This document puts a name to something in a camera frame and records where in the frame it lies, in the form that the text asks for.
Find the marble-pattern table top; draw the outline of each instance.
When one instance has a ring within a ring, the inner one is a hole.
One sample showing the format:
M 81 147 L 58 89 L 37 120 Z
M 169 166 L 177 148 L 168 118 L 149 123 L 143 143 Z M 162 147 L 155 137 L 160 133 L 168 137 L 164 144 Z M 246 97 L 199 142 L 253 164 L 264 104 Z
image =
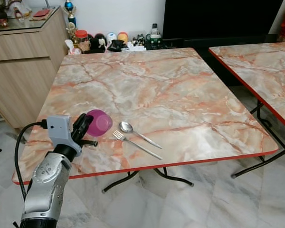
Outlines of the marble-pattern table top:
M 85 146 L 70 178 L 242 158 L 274 153 L 278 146 L 249 111 L 191 48 L 66 56 L 38 120 L 92 109 L 113 126 Z M 157 153 L 160 161 L 112 132 L 120 121 L 161 145 L 126 136 Z M 34 127 L 19 165 L 24 181 L 52 150 L 47 130 Z
M 211 47 L 210 52 L 285 125 L 285 43 Z

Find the jar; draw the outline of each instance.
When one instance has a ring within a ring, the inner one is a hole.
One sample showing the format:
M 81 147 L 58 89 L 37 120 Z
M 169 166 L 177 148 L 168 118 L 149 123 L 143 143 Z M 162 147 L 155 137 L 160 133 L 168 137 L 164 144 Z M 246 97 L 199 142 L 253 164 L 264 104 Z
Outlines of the jar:
M 76 39 L 78 40 L 78 47 L 84 53 L 85 51 L 90 50 L 90 41 L 88 38 L 88 34 L 84 30 L 77 30 L 75 32 Z
M 75 36 L 78 39 L 78 43 L 84 42 L 84 41 L 88 41 L 88 36 L 87 36 L 87 32 L 84 30 L 77 30 L 75 32 Z

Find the white wall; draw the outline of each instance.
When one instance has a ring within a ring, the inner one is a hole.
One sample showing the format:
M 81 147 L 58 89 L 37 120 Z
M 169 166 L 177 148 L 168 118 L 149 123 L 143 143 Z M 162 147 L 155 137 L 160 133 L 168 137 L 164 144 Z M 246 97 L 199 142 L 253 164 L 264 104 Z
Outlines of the white wall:
M 165 0 L 71 0 L 76 6 L 78 29 L 95 35 L 121 31 L 129 35 L 135 31 L 149 33 L 157 23 L 162 32 Z M 29 6 L 46 5 L 44 0 L 26 0 Z M 48 0 L 50 5 L 64 5 L 64 0 Z
M 269 31 L 269 34 L 278 34 L 281 30 L 281 23 L 284 19 L 285 15 L 285 0 L 283 0 L 282 5 L 280 7 L 280 10 L 278 11 L 275 21 L 271 26 L 271 29 Z

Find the wooden cabinet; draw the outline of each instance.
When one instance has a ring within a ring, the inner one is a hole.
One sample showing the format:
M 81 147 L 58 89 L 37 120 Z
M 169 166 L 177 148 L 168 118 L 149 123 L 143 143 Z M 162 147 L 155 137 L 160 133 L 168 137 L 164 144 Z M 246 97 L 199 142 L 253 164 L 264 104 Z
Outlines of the wooden cabinet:
M 0 115 L 13 128 L 35 122 L 63 57 L 61 8 L 40 28 L 0 31 Z

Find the purple cup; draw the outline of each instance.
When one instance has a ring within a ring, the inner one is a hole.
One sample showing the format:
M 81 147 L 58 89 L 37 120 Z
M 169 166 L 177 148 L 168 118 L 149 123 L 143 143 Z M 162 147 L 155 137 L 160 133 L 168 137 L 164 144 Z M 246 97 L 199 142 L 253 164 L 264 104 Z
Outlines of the purple cup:
M 91 115 L 94 117 L 89 129 L 87 130 L 87 133 L 91 136 L 101 136 L 112 127 L 113 121 L 111 117 L 104 111 L 94 109 L 88 112 L 86 115 Z

